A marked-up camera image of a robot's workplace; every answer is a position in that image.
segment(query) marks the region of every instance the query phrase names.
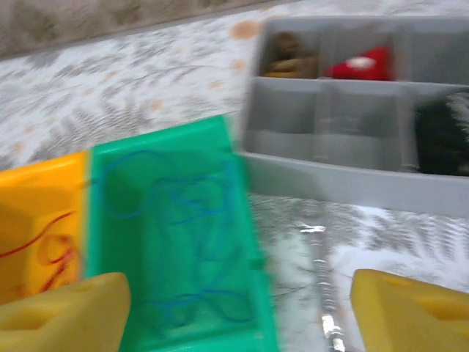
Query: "blue string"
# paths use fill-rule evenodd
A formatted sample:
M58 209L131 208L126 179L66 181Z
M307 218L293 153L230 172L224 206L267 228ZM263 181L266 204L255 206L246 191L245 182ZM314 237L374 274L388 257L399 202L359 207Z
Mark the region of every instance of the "blue string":
M106 183L111 172L119 168L122 163L138 155L148 155L154 158L156 162L164 163L170 175L182 175L182 170L180 170L178 165L164 153L158 153L152 150L138 150L128 153L103 167L102 174L98 181L103 205L108 213L116 219L131 219L136 216L144 215L154 207L156 219L159 218L161 221L165 221L170 227L186 227L187 234L193 241L193 250L195 253L195 263L192 265L193 285L194 287L198 287L198 292L179 294L170 301L153 299L145 303L153 304L162 310L164 320L162 324L163 327L179 327L191 323L191 321L195 319L194 309L188 307L187 316L179 319L176 317L174 309L190 306L197 302L206 304L219 318L226 321L233 323L247 323L252 321L252 312L250 311L250 304L246 295L231 290L216 289L216 287L220 285L220 282L229 274L241 251L239 244L234 246L231 251L227 251L227 249L229 249L229 244L226 240L227 233L234 226L231 206L232 183L230 182L234 172L232 165L227 161L224 162L224 174L226 175L223 178L208 175L192 178L159 178L150 186L148 196L139 209L127 214L119 213L106 198ZM210 199L214 198L211 197L212 192L210 192L210 184L219 187L223 194L221 204L218 207L210 206ZM167 188L166 191L168 192L168 197L172 204L160 204L158 208L158 200L164 199L163 192L165 191L165 186L170 187L170 191L167 191ZM194 190L197 191L196 197L189 199L188 192ZM192 209L193 214L188 212L189 215L186 219L173 219L169 208L175 205L181 205L187 209ZM220 224L215 223L214 216L216 215L223 216L223 221ZM161 235L162 240L166 238L166 235L162 233L159 233L159 235ZM215 245L212 251L209 251L207 249L207 243L212 242ZM217 261L222 261L223 263L210 282L204 285L200 275L203 263ZM163 268L164 264L165 263L160 263L159 267ZM236 318L227 314L222 307L211 299L211 297L217 295L231 296L232 298L239 298L244 301L245 305L248 307L248 317Z

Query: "white patterned tablecloth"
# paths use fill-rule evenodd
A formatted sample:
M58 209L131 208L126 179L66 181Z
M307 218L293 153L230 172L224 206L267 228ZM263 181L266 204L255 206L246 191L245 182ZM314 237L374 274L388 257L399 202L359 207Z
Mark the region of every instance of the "white patterned tablecloth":
M467 16L469 1L298 1L5 60L0 169L215 114L228 114L236 133L259 28L288 15ZM322 352L311 258L290 225L295 200L252 200L284 348ZM468 220L338 204L328 211L333 271L357 351L363 344L348 300L356 268L469 291Z

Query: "yellow foam block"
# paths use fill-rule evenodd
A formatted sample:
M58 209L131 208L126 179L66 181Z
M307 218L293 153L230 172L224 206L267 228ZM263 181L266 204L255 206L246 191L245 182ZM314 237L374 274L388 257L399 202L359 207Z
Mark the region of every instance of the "yellow foam block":
M116 352L130 309L111 273L0 306L0 352Z
M469 295L357 270L352 306L367 352L469 351Z
M87 155L0 172L0 304L80 278Z

